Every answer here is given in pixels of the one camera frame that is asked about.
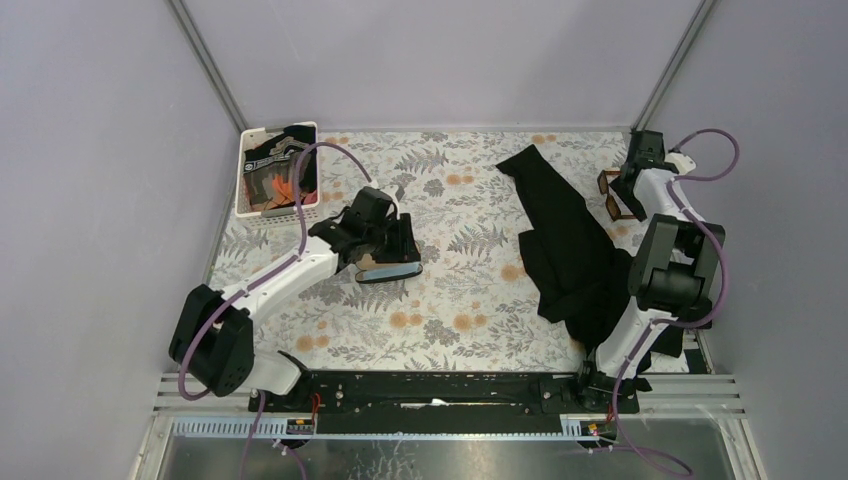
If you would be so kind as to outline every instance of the tabletop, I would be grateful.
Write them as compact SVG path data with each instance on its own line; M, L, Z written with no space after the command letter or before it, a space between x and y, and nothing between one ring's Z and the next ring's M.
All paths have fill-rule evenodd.
M646 226L613 223L598 192L603 168L626 154L615 132L333 132L380 185L402 185L424 272L372 285L353 267L288 301L257 331L257 348L291 353L309 368L576 371L585 356L565 324L536 314L539 292L524 271L518 234L531 228L512 179L495 164L535 144L574 188L616 246L636 253ZM338 213L365 185L353 162L319 149L321 200ZM249 230L232 212L209 284L220 288L296 246L297 226ZM653 354L653 372L687 372Z

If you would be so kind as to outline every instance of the black fabric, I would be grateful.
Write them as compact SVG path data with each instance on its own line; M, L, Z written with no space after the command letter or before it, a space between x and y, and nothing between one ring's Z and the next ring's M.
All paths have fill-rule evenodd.
M612 333L630 294L633 258L615 248L586 208L585 199L542 157L535 146L497 165L515 180L533 230L518 236L527 275L541 298L538 313L565 322L569 335L591 351ZM653 351L679 356L683 330L668 328ZM650 365L650 357L640 370Z

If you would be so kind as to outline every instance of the vertical metal post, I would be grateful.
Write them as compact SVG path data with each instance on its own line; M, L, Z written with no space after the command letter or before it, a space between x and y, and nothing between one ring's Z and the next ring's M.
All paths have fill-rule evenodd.
M695 39L698 38L704 24L719 1L720 0L701 0L701 3L695 10L695 14L692 15L692 19L689 21L689 25L683 32L683 36L680 38L677 48L674 49L671 59L668 61L665 70L663 70L660 80L651 92L651 96L648 98L648 103L645 104L645 107L642 109L642 113L639 114L636 122L633 123L634 130L644 130L651 123L651 120L653 119L660 102L668 91L672 80L674 80L675 75L677 75L678 70L680 70L680 65L692 49Z
M236 130L238 133L247 130L247 122L244 119L244 115L242 115L241 110L238 107L238 103L236 103L230 89L227 87L227 83L224 81L224 77L218 70L218 66L215 65L215 60L212 58L212 54L209 53L209 49L206 47L206 43L203 41L200 31L194 24L194 20L191 18L191 14L185 6L185 3L183 0L166 0L165 3L171 7L171 11L174 13L177 24L179 24L185 34L188 43L191 45L191 48L197 57L197 61L200 62L200 66L203 67L203 70L206 72L206 76L209 78L212 88L218 95L218 99L221 100L221 104L227 111L227 115L230 116L230 120L232 120Z

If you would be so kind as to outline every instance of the brown object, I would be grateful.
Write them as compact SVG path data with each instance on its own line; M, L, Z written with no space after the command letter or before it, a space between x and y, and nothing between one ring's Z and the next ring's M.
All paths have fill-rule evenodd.
M598 175L598 190L600 190L601 195L607 196L604 205L607 207L607 213L609 213L613 222L618 220L633 220L636 218L636 215L622 213L618 202L615 201L615 198L610 193L609 177L617 177L619 175L621 175L621 171L618 169L601 170L600 175Z

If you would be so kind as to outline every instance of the floral tablecloth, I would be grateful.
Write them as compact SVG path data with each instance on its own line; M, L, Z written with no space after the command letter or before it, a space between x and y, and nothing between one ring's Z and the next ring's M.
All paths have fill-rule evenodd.
M636 221L613 224L598 172L624 161L620 133L332 133L381 185L406 190L424 273L359 285L353 268L316 284L263 325L257 347L292 353L310 368L575 371L585 353L565 324L536 315L539 292L524 272L518 234L530 228L512 179L494 165L536 144L586 199L615 244L635 253ZM320 149L324 213L364 185L352 162ZM247 230L232 216L210 285L234 283L297 244L298 227ZM652 371L686 372L654 355Z

